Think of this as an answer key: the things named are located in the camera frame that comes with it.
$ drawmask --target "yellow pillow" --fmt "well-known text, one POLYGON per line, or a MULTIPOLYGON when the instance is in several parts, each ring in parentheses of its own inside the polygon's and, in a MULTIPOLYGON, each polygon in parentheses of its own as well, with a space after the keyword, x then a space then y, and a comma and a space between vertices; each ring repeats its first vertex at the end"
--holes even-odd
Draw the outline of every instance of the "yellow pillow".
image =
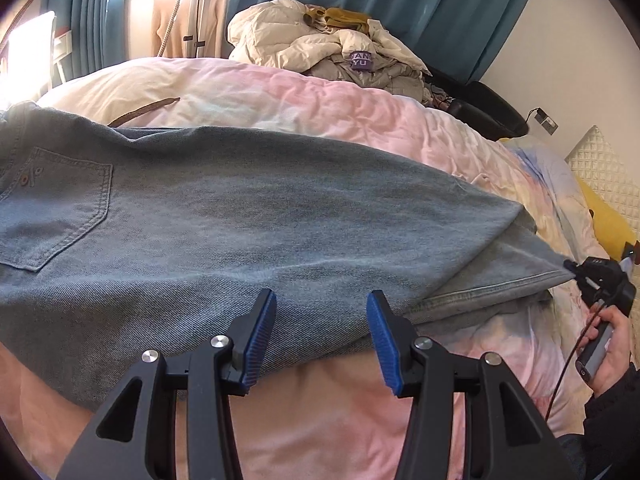
POLYGON ((609 204, 604 202, 596 192, 580 177, 576 176, 587 206, 593 211, 593 231, 600 245, 610 258, 620 260, 625 243, 636 243, 636 235, 629 224, 609 204))

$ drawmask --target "white hose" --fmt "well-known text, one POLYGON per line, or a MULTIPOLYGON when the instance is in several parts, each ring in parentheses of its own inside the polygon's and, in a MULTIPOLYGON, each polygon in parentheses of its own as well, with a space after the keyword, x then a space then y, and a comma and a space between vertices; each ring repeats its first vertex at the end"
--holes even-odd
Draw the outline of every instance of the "white hose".
POLYGON ((164 38, 162 38, 162 45, 160 45, 160 50, 158 50, 158 57, 162 57, 164 55, 164 50, 166 49, 166 44, 169 41, 169 35, 171 34, 171 29, 174 28, 175 17, 178 15, 178 9, 180 8, 180 0, 175 1, 174 12, 171 13, 171 19, 169 20, 169 25, 166 27, 166 32, 164 33, 164 38))

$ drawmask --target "blue gripper pad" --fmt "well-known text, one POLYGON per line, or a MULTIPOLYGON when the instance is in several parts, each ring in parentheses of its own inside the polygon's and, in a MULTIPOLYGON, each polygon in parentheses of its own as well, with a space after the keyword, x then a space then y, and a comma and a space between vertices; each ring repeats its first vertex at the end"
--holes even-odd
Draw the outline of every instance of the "blue gripper pad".
POLYGON ((240 382, 245 388, 250 388, 258 381, 260 367, 271 337, 271 330, 276 321, 277 304, 276 295, 269 290, 267 298, 260 307, 258 319, 255 321, 254 329, 244 350, 244 371, 240 382))
POLYGON ((374 290, 367 296, 367 321, 385 384, 397 396, 403 386, 400 351, 388 324, 389 316, 394 314, 384 294, 374 290))

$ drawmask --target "silver screw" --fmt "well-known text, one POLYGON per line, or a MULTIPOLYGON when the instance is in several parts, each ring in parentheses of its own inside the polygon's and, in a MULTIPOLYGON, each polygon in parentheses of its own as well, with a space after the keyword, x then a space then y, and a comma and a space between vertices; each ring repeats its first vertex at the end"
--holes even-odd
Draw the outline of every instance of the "silver screw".
POLYGON ((418 350, 428 350, 433 346, 433 341, 428 337, 419 337, 414 341, 414 346, 418 350))
POLYGON ((211 338, 213 348, 224 348, 228 344, 229 338, 226 335, 215 335, 211 338))
POLYGON ((153 361, 156 361, 159 357, 160 357, 160 354, 158 353, 158 350, 146 350, 142 354, 142 360, 145 363, 152 363, 153 361))
POLYGON ((487 352, 484 361, 491 366, 497 366, 502 362, 502 358, 495 352, 487 352))

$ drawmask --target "person's hand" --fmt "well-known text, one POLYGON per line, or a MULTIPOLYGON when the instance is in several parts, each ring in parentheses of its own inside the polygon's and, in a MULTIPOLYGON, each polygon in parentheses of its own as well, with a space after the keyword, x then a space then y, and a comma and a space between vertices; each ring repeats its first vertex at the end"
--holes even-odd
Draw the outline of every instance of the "person's hand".
MULTIPOLYGON (((587 323, 594 316, 597 309, 597 305, 591 307, 591 315, 587 319, 587 323)), ((631 322, 616 306, 609 306, 600 311, 600 314, 596 316, 593 324, 580 341, 578 348, 581 350, 589 341, 596 339, 598 336, 596 327, 601 321, 611 323, 613 334, 607 345, 607 354, 604 357, 604 361, 589 384, 595 397, 602 395, 622 378, 629 368, 629 355, 631 353, 631 322)))

